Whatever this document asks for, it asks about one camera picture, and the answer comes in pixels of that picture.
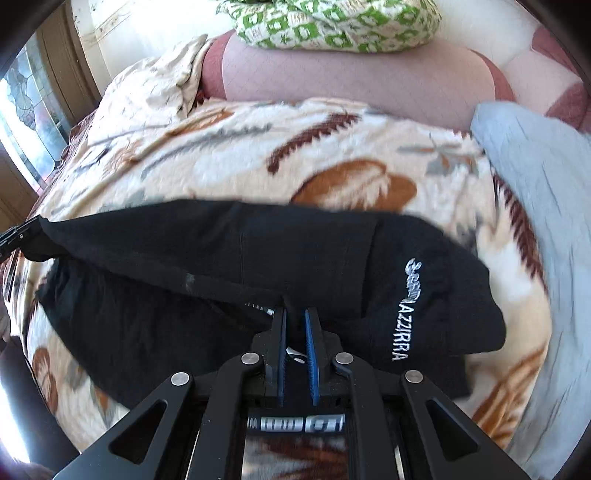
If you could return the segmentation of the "black pants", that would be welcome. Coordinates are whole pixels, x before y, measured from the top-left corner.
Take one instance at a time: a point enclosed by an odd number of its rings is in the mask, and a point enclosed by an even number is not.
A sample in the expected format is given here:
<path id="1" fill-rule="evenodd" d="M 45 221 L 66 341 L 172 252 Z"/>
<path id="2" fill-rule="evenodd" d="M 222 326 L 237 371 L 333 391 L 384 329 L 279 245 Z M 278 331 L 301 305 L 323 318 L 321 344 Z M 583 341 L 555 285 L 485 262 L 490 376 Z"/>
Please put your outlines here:
<path id="1" fill-rule="evenodd" d="M 468 394 L 464 358 L 506 339 L 489 272 L 435 226 L 383 212 L 179 200 L 69 221 L 38 219 L 22 253 L 52 266 L 37 298 L 66 348 L 133 407 L 171 374 L 204 375 L 287 312 L 374 368 L 426 370 Z"/>

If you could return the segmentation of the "stained glass window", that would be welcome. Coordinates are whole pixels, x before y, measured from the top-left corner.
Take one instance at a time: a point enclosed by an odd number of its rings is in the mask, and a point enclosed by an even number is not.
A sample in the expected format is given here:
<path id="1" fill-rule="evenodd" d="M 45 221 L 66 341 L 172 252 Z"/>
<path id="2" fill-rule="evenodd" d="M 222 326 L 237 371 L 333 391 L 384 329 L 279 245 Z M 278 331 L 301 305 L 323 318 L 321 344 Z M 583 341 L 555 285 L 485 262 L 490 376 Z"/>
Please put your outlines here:
<path id="1" fill-rule="evenodd" d="M 1 78 L 1 142 L 33 190 L 47 187 L 69 127 L 32 35 Z"/>

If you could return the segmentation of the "pink quilted bolster cushion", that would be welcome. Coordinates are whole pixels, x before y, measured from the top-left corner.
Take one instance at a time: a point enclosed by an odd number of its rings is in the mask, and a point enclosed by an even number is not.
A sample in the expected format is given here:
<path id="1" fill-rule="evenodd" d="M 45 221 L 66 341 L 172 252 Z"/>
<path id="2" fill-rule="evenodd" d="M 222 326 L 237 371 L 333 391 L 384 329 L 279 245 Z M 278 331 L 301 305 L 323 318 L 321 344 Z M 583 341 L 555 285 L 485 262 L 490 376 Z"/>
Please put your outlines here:
<path id="1" fill-rule="evenodd" d="M 346 99 L 462 131 L 478 104 L 515 98 L 487 57 L 442 39 L 399 53 L 358 54 L 266 50 L 246 45 L 235 32 L 211 44 L 200 88 L 207 98 L 230 101 Z"/>

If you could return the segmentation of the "green white patterned quilt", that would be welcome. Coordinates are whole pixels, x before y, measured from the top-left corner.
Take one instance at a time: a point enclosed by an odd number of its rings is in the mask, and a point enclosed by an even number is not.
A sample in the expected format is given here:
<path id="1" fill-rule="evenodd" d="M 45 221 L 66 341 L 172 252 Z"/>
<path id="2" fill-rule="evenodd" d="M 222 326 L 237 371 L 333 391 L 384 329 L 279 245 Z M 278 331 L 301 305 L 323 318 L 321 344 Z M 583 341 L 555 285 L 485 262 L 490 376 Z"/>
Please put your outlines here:
<path id="1" fill-rule="evenodd" d="M 220 1 L 245 44 L 274 50 L 397 53 L 429 43 L 442 20 L 433 1 Z"/>

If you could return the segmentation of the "white floral pillow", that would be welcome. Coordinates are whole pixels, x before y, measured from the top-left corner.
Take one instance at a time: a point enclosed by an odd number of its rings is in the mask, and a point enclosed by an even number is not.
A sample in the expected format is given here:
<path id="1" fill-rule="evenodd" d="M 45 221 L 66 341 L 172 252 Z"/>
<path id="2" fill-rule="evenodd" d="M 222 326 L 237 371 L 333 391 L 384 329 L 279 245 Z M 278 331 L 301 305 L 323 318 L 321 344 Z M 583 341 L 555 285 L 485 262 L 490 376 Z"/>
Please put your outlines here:
<path id="1" fill-rule="evenodd" d="M 200 35 L 127 67 L 108 85 L 87 133 L 91 145 L 187 118 L 211 40 Z"/>

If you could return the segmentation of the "brown wooden window frame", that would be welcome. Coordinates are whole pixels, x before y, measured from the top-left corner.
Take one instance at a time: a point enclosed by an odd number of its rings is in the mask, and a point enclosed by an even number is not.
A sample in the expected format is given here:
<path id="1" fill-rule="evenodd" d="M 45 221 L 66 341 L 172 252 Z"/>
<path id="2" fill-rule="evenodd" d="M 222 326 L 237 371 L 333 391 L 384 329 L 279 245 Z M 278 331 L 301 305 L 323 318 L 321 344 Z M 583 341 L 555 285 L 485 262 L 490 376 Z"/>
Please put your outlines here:
<path id="1" fill-rule="evenodd" d="M 74 126 L 98 107 L 101 95 L 74 26 L 71 2 L 58 6 L 35 35 L 57 104 Z"/>

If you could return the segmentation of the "leaf-patterned fleece blanket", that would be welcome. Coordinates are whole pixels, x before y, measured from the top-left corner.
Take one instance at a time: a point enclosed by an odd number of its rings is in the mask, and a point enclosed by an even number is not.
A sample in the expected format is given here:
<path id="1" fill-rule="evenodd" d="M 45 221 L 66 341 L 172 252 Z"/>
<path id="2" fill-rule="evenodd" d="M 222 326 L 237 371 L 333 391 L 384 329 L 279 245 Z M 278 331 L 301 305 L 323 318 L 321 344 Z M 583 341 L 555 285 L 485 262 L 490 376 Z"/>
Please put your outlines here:
<path id="1" fill-rule="evenodd" d="M 110 113 L 89 116 L 62 161 L 34 206 L 51 220 L 209 198 L 432 222 L 490 270 L 507 343 L 468 357 L 459 406 L 499 447 L 510 445 L 546 359 L 549 298 L 530 219 L 471 134 L 339 100 L 208 101 L 185 120 L 139 131 Z"/>

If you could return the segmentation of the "pink quilted corner cushion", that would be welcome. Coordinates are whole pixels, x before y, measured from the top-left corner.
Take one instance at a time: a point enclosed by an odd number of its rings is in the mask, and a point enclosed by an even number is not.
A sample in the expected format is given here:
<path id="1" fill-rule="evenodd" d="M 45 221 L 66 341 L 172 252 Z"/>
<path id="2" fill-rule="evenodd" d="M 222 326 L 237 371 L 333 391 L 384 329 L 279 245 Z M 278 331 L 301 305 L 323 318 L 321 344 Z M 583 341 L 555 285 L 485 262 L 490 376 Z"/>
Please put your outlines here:
<path id="1" fill-rule="evenodd" d="M 590 133 L 590 93 L 565 50 L 545 27 L 536 29 L 531 46 L 502 71 L 517 103 Z"/>

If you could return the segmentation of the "light blue quilted blanket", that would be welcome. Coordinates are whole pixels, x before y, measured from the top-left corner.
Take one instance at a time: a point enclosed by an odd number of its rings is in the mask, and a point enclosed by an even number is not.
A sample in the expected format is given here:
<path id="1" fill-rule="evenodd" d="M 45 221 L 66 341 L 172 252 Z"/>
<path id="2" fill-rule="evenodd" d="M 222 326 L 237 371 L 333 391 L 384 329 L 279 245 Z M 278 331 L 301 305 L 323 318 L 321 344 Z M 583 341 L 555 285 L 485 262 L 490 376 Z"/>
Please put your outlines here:
<path id="1" fill-rule="evenodd" d="M 509 453 L 533 479 L 572 470 L 590 423 L 590 137 L 509 102 L 471 130 L 525 207 L 549 288 L 548 356 Z"/>

